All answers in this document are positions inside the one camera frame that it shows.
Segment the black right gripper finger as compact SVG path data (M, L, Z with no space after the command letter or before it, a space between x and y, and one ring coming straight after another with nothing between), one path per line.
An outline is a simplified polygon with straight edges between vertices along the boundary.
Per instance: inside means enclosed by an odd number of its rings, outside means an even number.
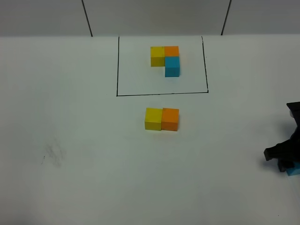
M278 143L273 147L264 150L266 161L277 159L277 166L280 172L286 172L295 168L295 143L291 140Z

